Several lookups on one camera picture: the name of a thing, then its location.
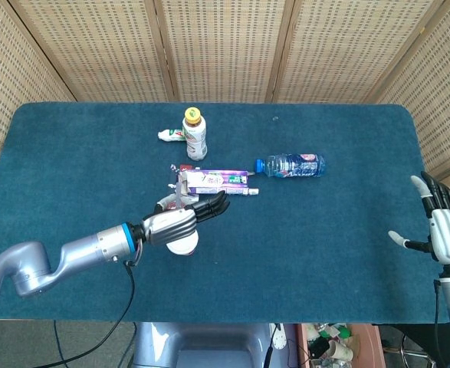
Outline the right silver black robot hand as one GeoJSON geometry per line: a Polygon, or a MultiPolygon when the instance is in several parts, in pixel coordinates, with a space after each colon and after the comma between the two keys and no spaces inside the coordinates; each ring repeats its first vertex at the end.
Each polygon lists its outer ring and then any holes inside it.
{"type": "Polygon", "coordinates": [[[450,188],[437,181],[427,172],[411,176],[429,222],[428,241],[413,241],[403,238],[393,230],[389,237],[399,246],[423,253],[429,253],[441,265],[450,265],[450,188]]]}

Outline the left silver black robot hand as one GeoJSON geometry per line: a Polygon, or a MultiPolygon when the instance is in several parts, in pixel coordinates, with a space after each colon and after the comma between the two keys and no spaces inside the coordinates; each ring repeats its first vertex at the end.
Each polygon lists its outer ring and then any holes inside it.
{"type": "Polygon", "coordinates": [[[180,209],[164,209],[157,203],[153,213],[142,220],[143,240],[151,245],[166,245],[178,241],[190,236],[198,223],[224,213],[229,205],[225,191],[180,209]]]}

